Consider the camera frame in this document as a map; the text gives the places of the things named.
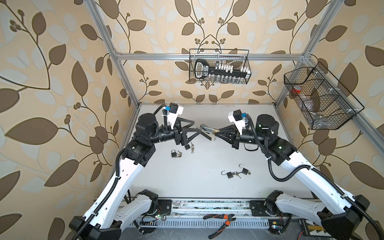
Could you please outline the keys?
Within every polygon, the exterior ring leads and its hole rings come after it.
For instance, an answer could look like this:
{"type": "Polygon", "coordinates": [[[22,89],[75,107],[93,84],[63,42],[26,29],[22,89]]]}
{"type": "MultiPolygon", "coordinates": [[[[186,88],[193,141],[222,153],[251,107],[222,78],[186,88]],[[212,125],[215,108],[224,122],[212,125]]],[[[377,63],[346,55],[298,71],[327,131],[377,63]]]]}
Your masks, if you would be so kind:
{"type": "Polygon", "coordinates": [[[240,173],[239,173],[239,172],[233,172],[233,175],[235,175],[235,176],[237,176],[237,177],[241,178],[241,177],[240,177],[240,173]]]}

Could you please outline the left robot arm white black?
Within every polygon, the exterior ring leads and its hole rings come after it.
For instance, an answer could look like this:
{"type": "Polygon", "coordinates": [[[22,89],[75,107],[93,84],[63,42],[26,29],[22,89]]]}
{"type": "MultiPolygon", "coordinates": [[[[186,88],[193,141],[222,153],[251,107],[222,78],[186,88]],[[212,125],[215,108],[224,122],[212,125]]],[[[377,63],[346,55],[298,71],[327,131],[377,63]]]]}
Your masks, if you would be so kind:
{"type": "Polygon", "coordinates": [[[130,200],[129,188],[155,153],[155,144],[174,140],[176,145],[186,146],[198,135],[212,139],[194,128],[194,121],[180,118],[182,112],[183,107],[171,103],[159,106],[154,113],[139,116],[136,131],[117,154],[114,175],[101,195],[82,216],[71,220],[69,227],[74,240],[118,240],[130,224],[141,234],[148,233],[137,219],[161,213],[158,195],[143,190],[130,200]]]}

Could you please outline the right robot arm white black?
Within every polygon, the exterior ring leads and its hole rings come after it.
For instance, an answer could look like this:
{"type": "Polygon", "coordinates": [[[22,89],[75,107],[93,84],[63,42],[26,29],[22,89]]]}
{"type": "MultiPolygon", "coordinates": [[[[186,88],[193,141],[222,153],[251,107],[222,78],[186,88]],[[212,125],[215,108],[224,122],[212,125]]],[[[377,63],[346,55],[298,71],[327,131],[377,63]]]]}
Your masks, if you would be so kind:
{"type": "Polygon", "coordinates": [[[280,138],[279,123],[272,116],[259,115],[254,123],[248,114],[235,111],[229,114],[229,120],[231,126],[213,131],[216,137],[235,149],[241,143],[257,145],[266,157],[274,180],[283,183],[296,177],[319,199],[313,202],[275,190],[266,198],[269,215],[274,216],[277,212],[296,215],[323,227],[337,240],[353,238],[358,225],[366,219],[376,230],[379,239],[384,238],[378,223],[366,212],[370,202],[362,195],[354,196],[339,187],[314,167],[295,146],[280,138]]]}

